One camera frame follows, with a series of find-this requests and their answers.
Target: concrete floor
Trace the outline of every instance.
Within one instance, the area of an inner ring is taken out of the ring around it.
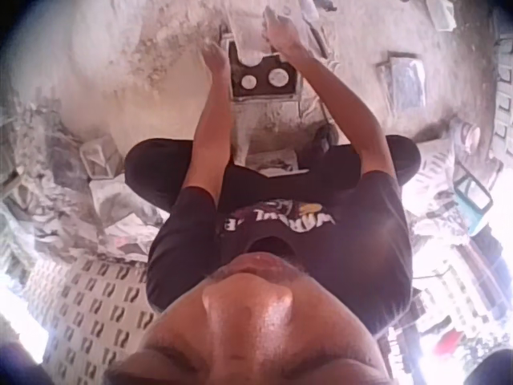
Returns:
[[[6,56],[14,87],[25,101],[38,88],[61,98],[73,132],[85,140],[110,132],[123,154],[150,137],[192,138],[209,85],[195,46],[226,22],[222,1],[107,3],[53,2],[33,16]],[[434,29],[423,0],[334,3],[338,11],[321,12],[319,24],[339,62],[336,73],[386,132],[413,137],[458,114],[482,128],[484,159],[495,108],[494,39],[484,2],[455,0],[458,29],[448,33]],[[393,117],[375,65],[396,52],[424,62],[427,105]],[[313,101],[305,87],[304,102]],[[318,109],[299,118],[291,103],[236,107],[239,138],[259,149],[283,148],[291,139],[301,146],[320,118]]]

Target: nose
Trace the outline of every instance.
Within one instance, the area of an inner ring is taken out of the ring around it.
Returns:
[[[262,362],[279,354],[292,313],[289,287],[235,274],[205,288],[202,299],[212,336],[212,376],[257,375]]]

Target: black pants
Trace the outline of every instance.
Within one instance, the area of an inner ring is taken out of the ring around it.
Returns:
[[[420,153],[417,146],[403,136],[387,136],[386,140],[399,184],[404,185],[418,171]],[[126,182],[140,197],[169,212],[184,183],[191,154],[191,140],[145,140],[127,155]],[[231,213],[276,198],[329,205],[337,194],[356,186],[360,167],[360,157],[350,144],[332,147],[310,165],[308,172],[298,175],[269,178],[249,168],[229,164],[218,209],[220,213]]]

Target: black t-shirt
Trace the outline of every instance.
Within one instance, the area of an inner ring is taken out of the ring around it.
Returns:
[[[148,300],[162,311],[233,258],[257,250],[303,266],[373,334],[410,303],[404,210],[397,182],[377,171],[329,207],[280,199],[227,217],[220,217],[208,192],[184,188],[151,246]]]

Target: person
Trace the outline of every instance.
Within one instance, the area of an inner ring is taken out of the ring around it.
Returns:
[[[149,253],[160,317],[107,383],[391,383],[375,336],[411,296],[400,184],[420,164],[368,107],[265,11],[271,45],[315,89],[351,145],[307,173],[268,178],[231,161],[230,69],[204,49],[212,86],[194,140],[147,140],[126,181],[167,210]]]

